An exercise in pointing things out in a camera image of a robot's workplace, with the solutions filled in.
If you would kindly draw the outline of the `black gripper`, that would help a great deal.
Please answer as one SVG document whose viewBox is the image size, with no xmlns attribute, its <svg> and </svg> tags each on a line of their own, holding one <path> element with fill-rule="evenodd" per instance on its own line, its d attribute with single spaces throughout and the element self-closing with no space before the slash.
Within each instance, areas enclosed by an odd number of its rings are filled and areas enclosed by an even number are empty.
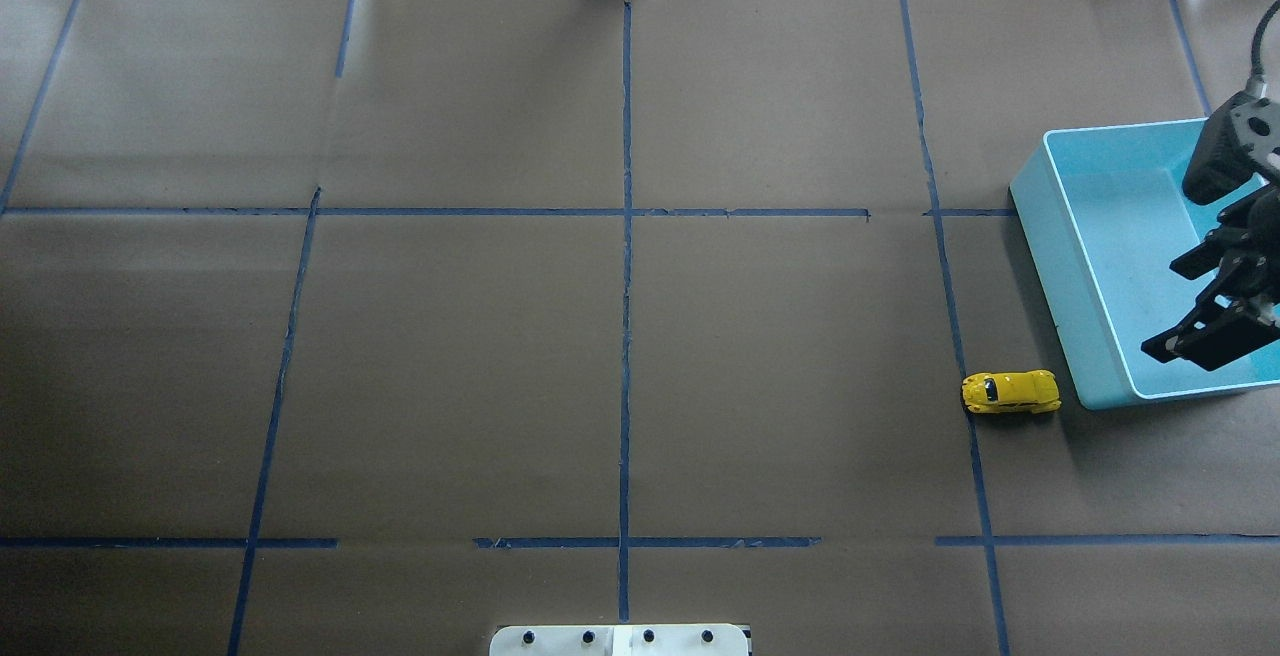
<svg viewBox="0 0 1280 656">
<path fill-rule="evenodd" d="M 1215 273 L 1204 300 L 1174 327 L 1140 343 L 1158 363 L 1185 360 L 1215 372 L 1279 340 L 1277 323 L 1263 311 L 1277 305 L 1279 200 L 1254 191 L 1222 208 L 1217 224 L 1198 245 L 1170 263 L 1194 281 Z"/>
</svg>

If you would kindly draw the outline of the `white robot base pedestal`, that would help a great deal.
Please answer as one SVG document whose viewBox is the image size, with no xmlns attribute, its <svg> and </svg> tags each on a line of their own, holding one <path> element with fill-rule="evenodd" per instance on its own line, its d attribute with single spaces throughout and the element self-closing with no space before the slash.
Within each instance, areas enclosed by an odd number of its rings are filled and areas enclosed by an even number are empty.
<svg viewBox="0 0 1280 656">
<path fill-rule="evenodd" d="M 751 655 L 749 627 L 731 623 L 509 625 L 489 655 Z"/>
</svg>

